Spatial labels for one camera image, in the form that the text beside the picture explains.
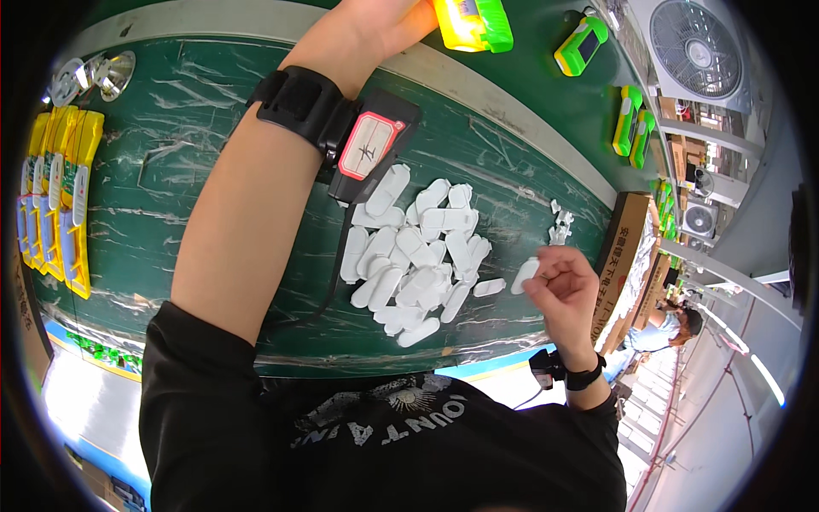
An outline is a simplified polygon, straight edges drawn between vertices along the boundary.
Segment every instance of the yellow and green device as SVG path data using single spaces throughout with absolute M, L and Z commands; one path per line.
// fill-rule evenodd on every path
M 617 118 L 617 129 L 614 130 L 614 152 L 620 156 L 631 154 L 631 141 L 637 128 L 637 112 L 643 104 L 643 95 L 633 85 L 626 85 L 620 90 L 620 114 Z
M 432 0 L 444 46 L 461 52 L 508 52 L 512 28 L 500 0 Z
M 634 143 L 631 145 L 631 154 L 628 161 L 636 169 L 642 169 L 645 163 L 645 156 L 649 152 L 649 138 L 654 130 L 654 115 L 643 109 L 637 114 L 637 133 L 634 135 Z
M 586 16 L 554 52 L 554 59 L 566 76 L 579 76 L 597 53 L 597 48 L 609 40 L 606 24 L 594 16 Z

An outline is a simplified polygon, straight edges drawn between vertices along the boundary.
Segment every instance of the green plastic part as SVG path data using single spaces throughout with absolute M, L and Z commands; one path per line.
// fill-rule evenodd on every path
M 642 169 L 645 164 L 645 157 L 649 153 L 649 138 L 654 130 L 654 115 L 643 109 L 637 114 L 637 133 L 634 135 L 634 143 L 631 145 L 631 154 L 628 161 L 636 169 Z
M 609 28 L 599 18 L 586 16 L 568 36 L 560 48 L 555 50 L 554 59 L 566 76 L 579 76 L 589 65 L 600 45 L 609 40 Z
M 643 104 L 643 95 L 636 86 L 626 85 L 620 91 L 620 98 L 622 101 L 612 146 L 618 155 L 629 156 L 637 132 L 637 112 Z
M 512 27 L 500 0 L 475 0 L 486 33 L 481 34 L 484 47 L 492 53 L 508 52 L 514 46 Z

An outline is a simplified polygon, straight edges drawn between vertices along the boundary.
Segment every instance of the fan hub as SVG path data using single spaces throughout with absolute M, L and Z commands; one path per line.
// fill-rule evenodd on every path
M 700 69 L 708 69 L 713 63 L 713 53 L 708 45 L 698 39 L 691 39 L 686 44 L 686 54 L 692 64 Z

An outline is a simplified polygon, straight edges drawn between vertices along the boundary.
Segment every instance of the scratched green mat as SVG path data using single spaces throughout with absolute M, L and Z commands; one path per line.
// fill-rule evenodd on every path
M 179 240 L 219 150 L 245 111 L 243 98 L 288 46 L 196 37 L 111 50 L 125 49 L 133 50 L 138 62 L 128 89 L 113 103 L 94 93 L 84 107 L 106 115 L 88 197 L 93 294 L 84 301 L 50 276 L 38 276 L 35 287 L 46 312 L 139 337 L 170 294 Z M 372 87 L 419 104 L 424 114 L 400 156 L 412 169 L 412 180 L 398 206 L 408 206 L 436 178 L 474 187 L 474 205 L 482 213 L 476 232 L 493 244 L 481 279 L 503 277 L 511 283 L 554 225 L 547 206 L 552 198 L 575 214 L 570 244 L 594 262 L 610 212 L 576 180 L 509 132 L 423 86 L 379 70 L 364 93 Z M 326 192 L 323 184 L 313 188 L 273 315 L 308 315 L 324 296 L 342 221 L 342 209 Z M 242 240 L 236 245 L 241 250 Z M 260 255 L 259 264 L 264 261 Z M 331 377 L 419 371 L 532 347 L 533 334 L 542 329 L 525 296 L 508 291 L 470 296 L 454 322 L 402 349 L 367 310 L 350 306 L 352 289 L 342 285 L 336 301 L 311 325 L 275 337 L 263 333 L 260 373 Z

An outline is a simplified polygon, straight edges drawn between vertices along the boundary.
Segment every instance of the green work surface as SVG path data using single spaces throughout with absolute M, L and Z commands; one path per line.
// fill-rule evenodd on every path
M 611 148 L 617 86 L 633 79 L 616 42 L 610 39 L 598 51 L 584 75 L 565 77 L 549 48 L 562 42 L 580 15 L 575 12 L 564 19 L 562 8 L 537 9 L 543 12 L 535 12 L 536 22 L 524 16 L 523 7 L 507 6 L 516 38 L 512 52 L 446 52 L 550 122 L 617 190 L 647 189 L 648 180 L 656 176 L 648 169 L 653 162 L 647 162 L 647 169 L 634 170 Z M 547 30 L 552 26 L 559 29 Z M 424 42 L 443 51 L 438 34 Z M 148 320 L 170 294 L 184 226 L 219 150 L 245 110 L 243 98 L 288 48 L 248 39 L 196 37 L 111 49 L 133 50 L 138 65 L 121 98 L 104 103 L 94 93 L 86 106 L 106 114 L 88 199 L 93 294 L 84 301 L 62 283 L 39 277 L 36 289 L 46 312 L 87 328 L 130 338 L 143 335 Z M 476 232 L 493 244 L 481 279 L 503 277 L 511 283 L 517 268 L 544 243 L 546 231 L 554 225 L 546 205 L 552 198 L 576 215 L 569 244 L 594 262 L 609 209 L 576 180 L 513 134 L 421 85 L 379 70 L 367 88 L 373 86 L 423 109 L 423 125 L 399 159 L 411 167 L 412 180 L 397 205 L 408 206 L 436 178 L 474 187 L 473 202 L 482 213 Z M 324 184 L 313 188 L 271 319 L 308 315 L 324 297 L 342 220 L 342 209 L 326 192 Z M 242 250 L 242 240 L 236 247 Z M 259 265 L 264 263 L 260 256 Z M 341 285 L 336 301 L 314 324 L 275 335 L 265 330 L 257 345 L 260 373 L 394 374 L 485 360 L 541 342 L 540 315 L 525 296 L 512 296 L 507 290 L 490 297 L 470 296 L 454 322 L 402 349 L 368 310 L 349 304 L 353 289 Z

